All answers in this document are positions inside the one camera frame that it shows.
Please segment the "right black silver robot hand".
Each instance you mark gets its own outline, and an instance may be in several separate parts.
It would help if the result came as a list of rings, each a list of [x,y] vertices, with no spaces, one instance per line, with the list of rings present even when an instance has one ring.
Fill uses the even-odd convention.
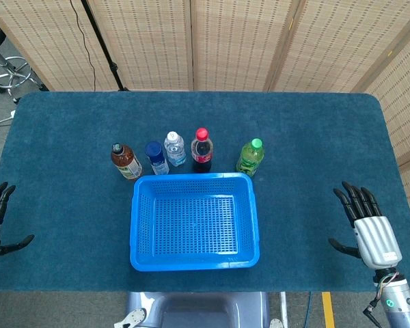
[[[334,189],[357,243],[349,247],[330,238],[329,244],[338,252],[359,258],[374,271],[392,272],[402,260],[402,254],[389,219],[381,212],[376,197],[365,187],[358,188],[347,181],[346,190]]]

